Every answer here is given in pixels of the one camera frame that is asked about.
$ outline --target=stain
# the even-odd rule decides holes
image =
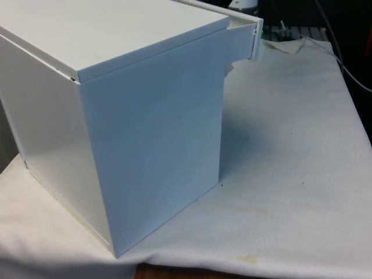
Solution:
[[[256,264],[258,262],[258,255],[254,254],[248,254],[245,256],[237,257],[237,260],[240,260],[245,263],[250,263],[250,264]]]
[[[205,201],[205,202],[198,201],[198,202],[203,205],[215,206],[217,208],[227,209],[227,210],[238,210],[238,211],[244,211],[244,212],[249,212],[249,213],[259,213],[263,215],[266,215],[269,213],[269,210],[267,208],[257,208],[257,209],[252,208],[251,209],[251,208],[243,208],[241,206],[235,206],[235,205],[226,205],[226,204],[217,203],[217,202],[208,202],[208,201]]]

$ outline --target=black cable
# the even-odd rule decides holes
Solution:
[[[323,11],[323,8],[321,7],[321,5],[319,4],[319,1],[318,0],[315,0],[315,4],[317,5],[318,9],[319,9],[319,12],[321,13],[321,16],[323,17],[324,21],[325,21],[325,24],[327,25],[327,28],[328,28],[328,31],[330,32],[331,36],[332,36],[332,39],[335,43],[335,46],[336,46],[336,50],[338,52],[338,58],[341,62],[341,73],[342,75],[344,75],[344,60],[342,58],[342,54],[341,54],[341,50],[339,48],[339,45],[338,45],[338,42],[337,42],[337,39],[336,39],[336,36],[335,36],[335,33],[333,32],[333,29],[331,27],[331,24],[330,22],[328,21],[328,18],[327,18],[327,15],[326,13],[324,13]]]

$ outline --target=white panel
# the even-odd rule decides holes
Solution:
[[[23,159],[108,246],[110,232],[78,84],[1,35],[0,53],[1,100]]]
[[[81,82],[227,25],[171,0],[0,1],[0,34]]]
[[[261,34],[262,34],[262,28],[263,28],[263,19],[260,19],[259,17],[246,15],[244,13],[239,13],[233,10],[224,9],[218,6],[214,6],[208,3],[203,3],[197,0],[173,0],[176,2],[180,2],[189,6],[198,7],[200,9],[204,10],[210,10],[212,12],[220,13],[222,15],[227,15],[230,18],[230,29],[234,29],[237,27],[247,27],[249,29],[252,28],[253,32],[248,32],[246,36],[249,38],[244,38],[244,35],[241,33],[242,30],[236,31],[232,34],[238,35],[238,38],[230,37],[229,40],[232,40],[232,45],[238,45],[237,40],[241,40],[240,49],[236,49],[236,51],[241,51],[243,48],[249,49],[251,52],[249,55],[244,55],[244,57],[241,57],[239,59],[246,59],[250,58],[251,60],[256,60],[259,55],[259,48],[260,48],[260,42],[261,42]]]
[[[252,56],[255,26],[232,28],[227,32],[226,63],[247,59]]]
[[[225,51],[220,31],[81,85],[117,256],[217,184]]]

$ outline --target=dark background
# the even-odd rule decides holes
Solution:
[[[231,0],[203,0],[228,6]],[[365,86],[372,88],[372,49],[364,56],[372,28],[372,0],[319,0],[339,43],[345,66]],[[325,27],[314,0],[259,0],[260,17],[265,25],[279,26],[280,19],[288,26]],[[372,141],[372,94],[363,91],[345,76],[355,106]],[[9,125],[0,104],[0,172],[17,154]]]

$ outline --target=table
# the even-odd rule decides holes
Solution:
[[[370,278],[372,152],[335,59],[311,42],[293,55],[263,45],[258,62],[234,67],[220,184],[119,260],[16,158],[0,176],[6,272],[130,278],[147,262],[268,278]]]

